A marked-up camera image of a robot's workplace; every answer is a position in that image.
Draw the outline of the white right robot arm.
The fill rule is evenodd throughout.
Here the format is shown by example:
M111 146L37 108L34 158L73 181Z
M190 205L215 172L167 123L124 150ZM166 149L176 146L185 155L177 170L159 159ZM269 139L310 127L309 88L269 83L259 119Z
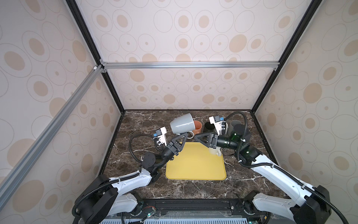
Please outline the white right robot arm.
M244 202L248 214L266 211L293 220L297 224L324 224L330 217L332 210L328 205L330 199L327 189L322 186L314 187L294 177L260 150L251 146L247 140L231 140L226 135L214 132L198 134L194 138L207 148L234 150L238 162L243 167L264 176L288 196L285 199L253 192Z

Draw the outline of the peach mug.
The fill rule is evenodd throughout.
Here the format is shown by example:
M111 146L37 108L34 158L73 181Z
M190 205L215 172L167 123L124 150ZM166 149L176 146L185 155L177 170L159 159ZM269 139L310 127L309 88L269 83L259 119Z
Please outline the peach mug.
M192 131L194 135L201 134L203 125L200 121L194 120L195 129Z

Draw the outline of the short grey mug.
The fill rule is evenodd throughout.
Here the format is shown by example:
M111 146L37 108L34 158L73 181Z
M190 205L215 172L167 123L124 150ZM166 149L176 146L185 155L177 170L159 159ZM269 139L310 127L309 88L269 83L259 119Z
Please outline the short grey mug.
M180 135L183 133L189 133L188 139L192 139L194 137L193 130L195 130L195 123L190 113L174 119L170 123L170 127L174 134Z

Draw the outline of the tall grey mug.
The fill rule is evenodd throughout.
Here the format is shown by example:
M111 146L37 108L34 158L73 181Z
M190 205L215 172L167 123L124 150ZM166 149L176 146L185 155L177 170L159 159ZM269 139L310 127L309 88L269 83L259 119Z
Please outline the tall grey mug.
M230 136L234 130L234 127L236 125L241 125L241 122L239 120L232 120L229 125L228 125L228 129L227 129L227 134Z

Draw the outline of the white round mug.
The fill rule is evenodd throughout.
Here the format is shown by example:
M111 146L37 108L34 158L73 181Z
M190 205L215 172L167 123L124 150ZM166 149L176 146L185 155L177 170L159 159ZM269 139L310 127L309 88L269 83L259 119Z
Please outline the white round mug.
M227 134L227 129L228 129L228 124L227 122L224 121L222 124L222 133Z

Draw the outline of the black mug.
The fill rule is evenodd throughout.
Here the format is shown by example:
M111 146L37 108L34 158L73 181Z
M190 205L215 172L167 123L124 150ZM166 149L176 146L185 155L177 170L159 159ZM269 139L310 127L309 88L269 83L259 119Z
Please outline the black mug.
M215 126L214 124L211 124L209 121L206 122L203 126L203 132L215 132Z

